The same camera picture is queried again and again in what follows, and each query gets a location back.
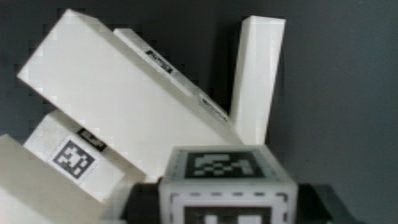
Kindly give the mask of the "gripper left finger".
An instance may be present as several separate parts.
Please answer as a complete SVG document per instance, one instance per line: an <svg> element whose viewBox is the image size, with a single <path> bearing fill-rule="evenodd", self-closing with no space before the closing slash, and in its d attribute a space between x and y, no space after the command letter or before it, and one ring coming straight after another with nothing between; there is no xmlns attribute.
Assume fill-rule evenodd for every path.
<svg viewBox="0 0 398 224"><path fill-rule="evenodd" d="M101 219L100 224L162 224L156 183L133 185L121 215L116 218Z"/></svg>

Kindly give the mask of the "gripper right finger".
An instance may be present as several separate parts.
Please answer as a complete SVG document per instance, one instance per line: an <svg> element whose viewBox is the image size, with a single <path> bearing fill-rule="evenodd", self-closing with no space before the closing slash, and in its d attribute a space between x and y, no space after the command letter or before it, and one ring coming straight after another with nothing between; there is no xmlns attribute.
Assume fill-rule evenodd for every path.
<svg viewBox="0 0 398 224"><path fill-rule="evenodd" d="M295 224L363 224L348 211L334 188L325 184L299 185Z"/></svg>

